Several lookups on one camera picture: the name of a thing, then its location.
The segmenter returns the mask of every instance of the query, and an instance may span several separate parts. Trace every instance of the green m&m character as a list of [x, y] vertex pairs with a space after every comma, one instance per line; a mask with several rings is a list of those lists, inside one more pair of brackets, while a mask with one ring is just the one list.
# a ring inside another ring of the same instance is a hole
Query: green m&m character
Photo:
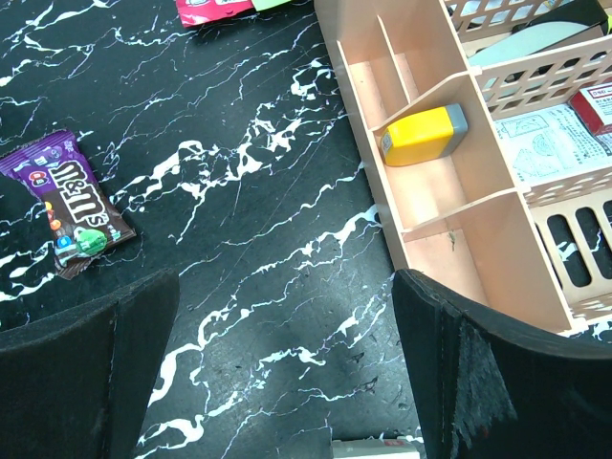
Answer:
[[94, 256], [106, 247], [106, 235], [97, 229], [75, 229], [75, 242], [78, 251]]

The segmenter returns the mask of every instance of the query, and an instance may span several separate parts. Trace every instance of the candy wrapper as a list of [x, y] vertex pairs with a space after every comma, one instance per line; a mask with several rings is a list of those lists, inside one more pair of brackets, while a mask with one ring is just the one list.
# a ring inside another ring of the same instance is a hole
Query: candy wrapper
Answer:
[[254, 8], [251, 0], [176, 0], [185, 27], [232, 17]]
[[72, 279], [94, 256], [136, 235], [99, 189], [72, 132], [57, 131], [0, 160], [0, 173], [45, 203], [57, 273]]

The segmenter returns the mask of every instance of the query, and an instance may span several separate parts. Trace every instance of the red box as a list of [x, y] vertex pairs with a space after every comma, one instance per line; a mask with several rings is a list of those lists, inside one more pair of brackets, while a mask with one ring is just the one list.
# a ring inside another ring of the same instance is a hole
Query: red box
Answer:
[[580, 89], [570, 99], [570, 105], [591, 134], [612, 133], [612, 83]]

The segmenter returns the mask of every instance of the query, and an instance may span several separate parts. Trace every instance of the white object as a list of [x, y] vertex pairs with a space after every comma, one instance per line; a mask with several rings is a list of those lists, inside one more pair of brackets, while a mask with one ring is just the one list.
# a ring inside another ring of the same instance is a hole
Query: white object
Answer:
[[495, 128], [514, 172], [528, 184], [612, 164], [612, 135], [592, 136], [566, 103], [496, 121]]
[[485, 48], [470, 57], [468, 62], [470, 65], [485, 66], [519, 59], [542, 51], [586, 29], [588, 26], [575, 22], [559, 21], [537, 24]]
[[406, 440], [356, 440], [332, 442], [334, 459], [420, 459], [421, 455]]

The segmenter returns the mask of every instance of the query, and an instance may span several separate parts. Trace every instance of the paper with diagram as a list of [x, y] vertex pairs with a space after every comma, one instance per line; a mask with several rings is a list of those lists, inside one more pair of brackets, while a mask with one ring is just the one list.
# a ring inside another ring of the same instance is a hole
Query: paper with diagram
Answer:
[[567, 104], [499, 120], [495, 128], [523, 182], [612, 164], [612, 135], [593, 137]]

